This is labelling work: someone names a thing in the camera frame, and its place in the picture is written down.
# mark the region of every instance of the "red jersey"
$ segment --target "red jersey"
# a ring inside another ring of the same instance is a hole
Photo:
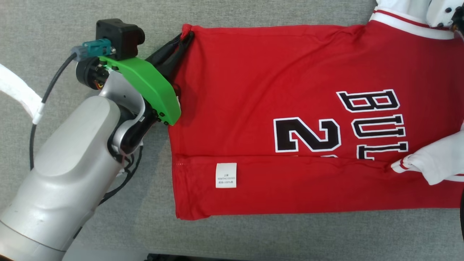
[[[169,128],[178,218],[458,208],[392,162],[459,131],[464,44],[377,10],[367,25],[202,28]]]

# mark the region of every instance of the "green bracket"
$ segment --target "green bracket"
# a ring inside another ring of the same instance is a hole
[[[100,56],[100,61],[116,66],[124,78],[150,103],[163,122],[174,125],[180,117],[180,107],[174,89],[153,65],[140,58],[116,61]]]

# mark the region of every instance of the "clothing tag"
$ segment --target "clothing tag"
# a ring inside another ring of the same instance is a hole
[[[237,164],[218,163],[216,165],[216,188],[227,189],[237,187]]]

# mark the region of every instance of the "gray tablecloth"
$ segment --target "gray tablecloth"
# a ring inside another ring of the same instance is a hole
[[[366,23],[373,0],[0,0],[0,63],[40,95],[72,46],[92,40],[99,19],[120,18],[146,34],[140,57],[180,32],[183,23],[280,26]],[[91,91],[70,66],[49,99],[36,149]],[[0,93],[0,209],[28,173],[31,121]],[[462,260],[457,209],[317,215],[175,218],[167,129],[145,138],[132,181],[98,208],[76,239],[90,248],[130,249],[249,260]]]

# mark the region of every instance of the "robotic arm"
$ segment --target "robotic arm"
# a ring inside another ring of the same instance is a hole
[[[78,80],[101,88],[100,95],[86,99],[36,155],[34,168],[0,215],[0,260],[62,260],[107,199],[124,158],[141,146],[155,122],[174,124],[180,116],[169,80],[193,33],[174,38],[147,60],[135,57],[144,42],[135,25],[100,20],[97,39],[111,43],[108,56],[81,60],[98,49],[94,42],[73,51],[81,60]]]

